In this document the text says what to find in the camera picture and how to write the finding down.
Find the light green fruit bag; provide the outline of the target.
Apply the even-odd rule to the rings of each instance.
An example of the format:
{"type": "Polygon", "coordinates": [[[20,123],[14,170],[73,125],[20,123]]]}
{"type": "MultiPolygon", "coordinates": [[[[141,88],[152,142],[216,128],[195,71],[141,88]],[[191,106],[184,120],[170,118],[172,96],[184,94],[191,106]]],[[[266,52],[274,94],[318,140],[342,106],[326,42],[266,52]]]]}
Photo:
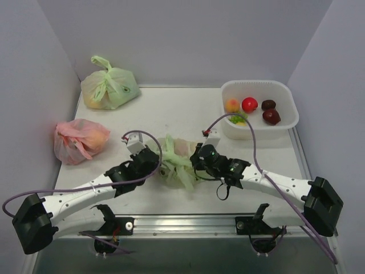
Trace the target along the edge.
{"type": "Polygon", "coordinates": [[[162,164],[158,175],[170,188],[181,188],[193,191],[196,184],[201,181],[195,176],[190,157],[195,152],[197,142],[173,138],[166,134],[158,138],[162,149],[162,164]]]}

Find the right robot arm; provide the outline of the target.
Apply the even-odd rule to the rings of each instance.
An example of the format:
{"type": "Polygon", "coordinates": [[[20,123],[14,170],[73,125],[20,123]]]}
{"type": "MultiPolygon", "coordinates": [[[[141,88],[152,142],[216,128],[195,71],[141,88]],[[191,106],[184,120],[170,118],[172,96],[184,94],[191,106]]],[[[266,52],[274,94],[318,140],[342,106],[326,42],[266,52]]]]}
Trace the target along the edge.
{"type": "Polygon", "coordinates": [[[190,157],[195,171],[205,171],[213,179],[231,187],[254,190],[277,198],[286,196],[321,236],[332,237],[343,201],[328,180],[285,177],[259,168],[245,160],[220,155],[214,145],[199,143],[190,157]]]}

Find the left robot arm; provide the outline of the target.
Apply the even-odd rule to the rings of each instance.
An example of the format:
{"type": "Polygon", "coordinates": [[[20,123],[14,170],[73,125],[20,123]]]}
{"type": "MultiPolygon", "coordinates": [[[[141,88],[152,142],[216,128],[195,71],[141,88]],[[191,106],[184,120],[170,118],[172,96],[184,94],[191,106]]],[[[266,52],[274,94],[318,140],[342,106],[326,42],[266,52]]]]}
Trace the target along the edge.
{"type": "Polygon", "coordinates": [[[12,219],[24,253],[36,253],[54,239],[74,233],[110,236],[97,247],[101,253],[113,253],[117,249],[115,236],[120,232],[130,234],[131,230],[103,201],[143,185],[160,163],[161,157],[144,147],[132,154],[130,160],[80,187],[55,190],[53,195],[44,197],[37,192],[26,194],[12,219]]]}

